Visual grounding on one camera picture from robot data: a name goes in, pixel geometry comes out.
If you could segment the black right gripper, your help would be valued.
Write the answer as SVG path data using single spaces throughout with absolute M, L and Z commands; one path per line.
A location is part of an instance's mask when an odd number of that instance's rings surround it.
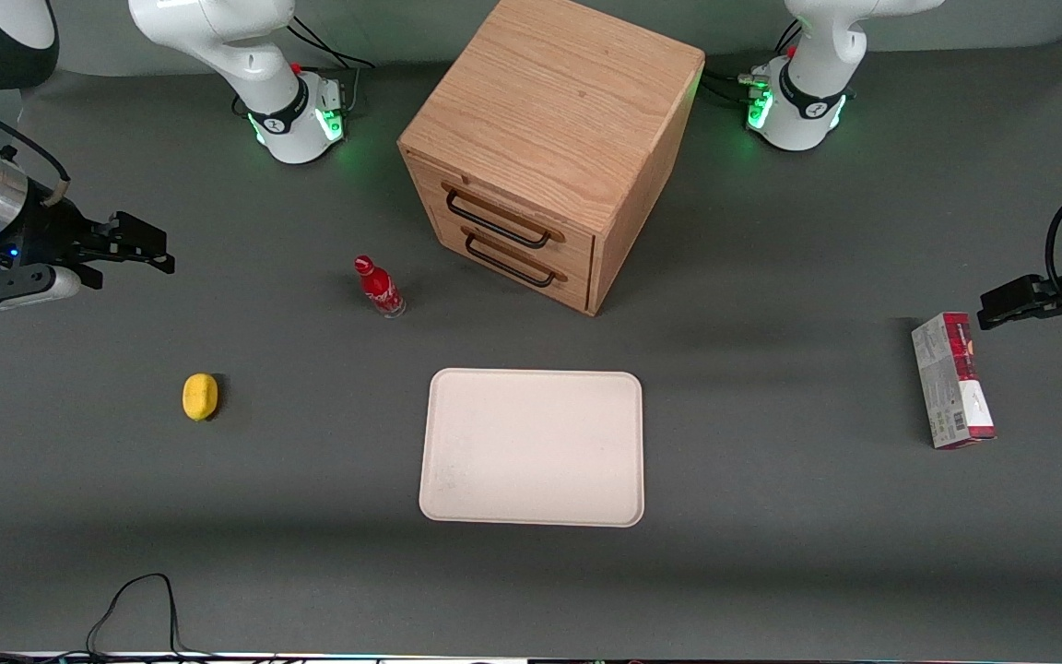
M 93 262 L 138 262 L 168 276 L 176 268 L 166 254 L 166 232 L 125 211 L 100 223 L 68 200 L 46 207 L 31 197 L 0 232 L 0 287 L 53 285 L 62 268 L 100 290 L 104 276 Z

